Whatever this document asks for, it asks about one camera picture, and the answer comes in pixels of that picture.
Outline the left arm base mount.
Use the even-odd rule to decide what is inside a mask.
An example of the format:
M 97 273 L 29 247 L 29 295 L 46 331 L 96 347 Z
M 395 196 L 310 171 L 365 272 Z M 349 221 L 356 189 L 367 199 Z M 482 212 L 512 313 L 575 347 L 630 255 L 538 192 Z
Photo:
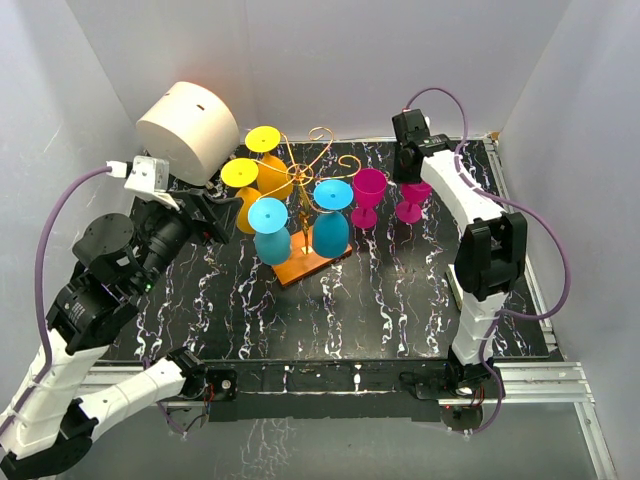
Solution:
M 213 402 L 233 402 L 238 397 L 238 374 L 233 369 L 208 366 L 195 380 L 187 381 L 185 390 L 162 401 L 197 401 L 205 406 Z

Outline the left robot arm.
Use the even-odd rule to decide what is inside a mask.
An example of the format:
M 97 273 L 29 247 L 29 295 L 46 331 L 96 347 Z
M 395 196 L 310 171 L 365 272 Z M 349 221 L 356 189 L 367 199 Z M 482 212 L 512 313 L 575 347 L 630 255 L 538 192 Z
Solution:
M 91 222 L 74 245 L 70 281 L 45 317 L 45 340 L 1 416 L 1 470 L 9 479 L 55 476 L 76 465 L 113 426 L 171 397 L 194 399 L 207 368 L 180 347 L 141 373 L 93 394 L 78 390 L 93 365 L 188 243 L 229 242 L 242 202 L 178 191 L 178 207 L 145 201 L 130 215 Z

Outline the blue wine glass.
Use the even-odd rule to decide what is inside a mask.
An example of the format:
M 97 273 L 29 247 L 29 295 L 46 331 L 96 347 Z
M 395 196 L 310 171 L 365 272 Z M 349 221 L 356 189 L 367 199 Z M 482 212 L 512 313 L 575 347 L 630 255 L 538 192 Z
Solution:
M 330 179 L 316 186 L 313 199 L 325 213 L 313 225 L 312 247 L 321 257 L 340 257 L 349 242 L 349 225 L 342 210 L 353 201 L 353 191 L 344 181 Z
M 286 228 L 288 218 L 285 204 L 275 198 L 260 198 L 250 207 L 248 221 L 255 230 L 256 253 L 263 263 L 275 266 L 289 259 L 291 236 Z

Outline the yellow wine glass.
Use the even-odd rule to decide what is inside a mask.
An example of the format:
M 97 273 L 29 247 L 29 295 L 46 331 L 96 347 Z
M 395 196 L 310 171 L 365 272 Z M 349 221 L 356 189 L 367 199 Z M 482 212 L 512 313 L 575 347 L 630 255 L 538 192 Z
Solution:
M 242 207 L 236 218 L 236 226 L 241 232 L 249 235 L 255 234 L 248 219 L 249 209 L 261 196 L 261 193 L 252 187 L 258 174 L 258 165 L 250 158 L 232 159 L 221 169 L 222 182 L 230 188 L 236 188 L 235 197 L 242 200 Z
M 245 137 L 245 146 L 251 152 L 260 154 L 258 158 L 258 190 L 263 196 L 285 201 L 292 193 L 293 185 L 288 183 L 287 166 L 272 151 L 281 140 L 281 133 L 273 126 L 259 126 L 250 130 Z

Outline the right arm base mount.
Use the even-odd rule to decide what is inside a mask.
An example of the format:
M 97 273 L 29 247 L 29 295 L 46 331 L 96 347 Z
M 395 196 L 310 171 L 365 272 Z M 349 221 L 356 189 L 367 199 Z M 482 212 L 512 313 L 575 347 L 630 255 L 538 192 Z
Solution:
M 402 389 L 418 400 L 503 399 L 501 381 L 481 364 L 460 366 L 453 361 L 429 362 L 399 374 Z

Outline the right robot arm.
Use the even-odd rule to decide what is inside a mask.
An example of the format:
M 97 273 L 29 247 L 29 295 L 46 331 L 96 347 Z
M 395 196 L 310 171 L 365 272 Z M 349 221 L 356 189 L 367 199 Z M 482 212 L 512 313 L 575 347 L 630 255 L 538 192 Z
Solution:
M 487 197 L 446 135 L 430 133 L 419 109 L 392 117 L 393 179 L 428 184 L 461 229 L 453 273 L 462 290 L 459 326 L 448 353 L 447 388 L 466 397 L 490 376 L 498 311 L 524 273 L 528 224 Z

